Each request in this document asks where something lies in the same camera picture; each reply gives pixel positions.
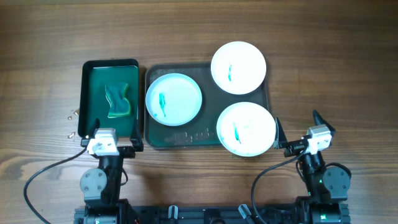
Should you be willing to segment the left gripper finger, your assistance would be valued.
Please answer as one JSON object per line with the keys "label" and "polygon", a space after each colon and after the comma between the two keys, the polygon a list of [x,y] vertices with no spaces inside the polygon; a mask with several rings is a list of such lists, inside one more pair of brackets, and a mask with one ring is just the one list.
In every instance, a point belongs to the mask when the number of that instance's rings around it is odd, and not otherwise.
{"label": "left gripper finger", "polygon": [[133,124],[132,132],[129,139],[135,152],[142,152],[144,150],[144,144],[142,142],[138,119],[136,119]]}
{"label": "left gripper finger", "polygon": [[94,120],[94,123],[92,125],[92,127],[90,128],[89,132],[88,132],[88,139],[92,139],[95,137],[95,133],[96,131],[100,128],[100,120],[98,118],[96,118]]}

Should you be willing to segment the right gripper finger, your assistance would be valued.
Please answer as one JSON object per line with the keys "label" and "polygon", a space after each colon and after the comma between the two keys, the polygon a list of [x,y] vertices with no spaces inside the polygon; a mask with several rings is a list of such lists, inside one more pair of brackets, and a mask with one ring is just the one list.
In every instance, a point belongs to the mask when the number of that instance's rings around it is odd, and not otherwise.
{"label": "right gripper finger", "polygon": [[323,119],[317,110],[313,110],[313,119],[316,126],[324,124],[330,130],[331,134],[336,133],[336,129],[332,125],[330,125],[325,119]]}
{"label": "right gripper finger", "polygon": [[285,136],[284,130],[282,128],[282,125],[279,121],[279,118],[275,119],[275,127],[276,127],[276,132],[275,132],[275,140],[274,140],[274,149],[282,149],[286,148],[288,146],[288,141]]}

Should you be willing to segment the white plate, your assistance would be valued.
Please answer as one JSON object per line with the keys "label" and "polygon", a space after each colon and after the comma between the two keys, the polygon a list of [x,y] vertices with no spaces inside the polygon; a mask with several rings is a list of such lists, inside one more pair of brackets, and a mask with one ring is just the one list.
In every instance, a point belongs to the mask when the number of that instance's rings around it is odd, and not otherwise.
{"label": "white plate", "polygon": [[221,46],[211,60],[211,75],[224,91],[244,95],[254,91],[264,81],[266,60],[254,45],[234,41]]}
{"label": "white plate", "polygon": [[147,90],[146,108],[150,116],[166,126],[181,126],[200,111],[203,97],[192,78],[168,73],[157,78]]}
{"label": "white plate", "polygon": [[276,127],[270,112],[251,102],[228,106],[220,114],[216,133],[220,143],[237,156],[254,157],[274,143]]}

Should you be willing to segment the green and yellow sponge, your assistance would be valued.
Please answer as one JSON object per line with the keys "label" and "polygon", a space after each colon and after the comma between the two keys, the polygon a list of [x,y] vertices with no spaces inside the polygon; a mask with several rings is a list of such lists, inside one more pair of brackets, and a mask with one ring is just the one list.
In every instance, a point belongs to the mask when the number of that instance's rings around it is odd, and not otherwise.
{"label": "green and yellow sponge", "polygon": [[108,118],[120,118],[131,114],[131,104],[126,98],[129,84],[112,82],[105,85],[106,99],[109,103]]}

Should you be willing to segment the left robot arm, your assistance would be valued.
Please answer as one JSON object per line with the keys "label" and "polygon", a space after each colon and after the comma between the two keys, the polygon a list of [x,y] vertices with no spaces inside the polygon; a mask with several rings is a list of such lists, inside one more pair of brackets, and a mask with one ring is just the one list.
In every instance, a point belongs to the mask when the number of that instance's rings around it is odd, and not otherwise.
{"label": "left robot arm", "polygon": [[118,137],[114,128],[101,128],[99,119],[95,119],[92,128],[81,141],[88,154],[99,160],[97,168],[86,171],[80,179],[85,207],[75,210],[74,223],[137,224],[138,214],[127,199],[120,199],[122,176],[127,175],[123,168],[125,159],[133,159],[136,152],[143,151],[139,121],[134,120],[130,146],[118,146]]}

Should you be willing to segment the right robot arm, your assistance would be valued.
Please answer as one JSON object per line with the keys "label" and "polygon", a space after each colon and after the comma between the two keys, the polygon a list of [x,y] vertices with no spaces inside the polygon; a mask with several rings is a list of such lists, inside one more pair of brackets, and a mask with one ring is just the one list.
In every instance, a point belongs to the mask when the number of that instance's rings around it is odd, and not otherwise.
{"label": "right robot arm", "polygon": [[297,197],[292,205],[291,223],[350,223],[348,190],[351,171],[344,165],[327,164],[322,150],[332,144],[335,128],[313,110],[315,125],[296,141],[288,141],[278,118],[275,119],[276,149],[283,149],[285,157],[297,157],[296,170],[305,183],[308,195]]}

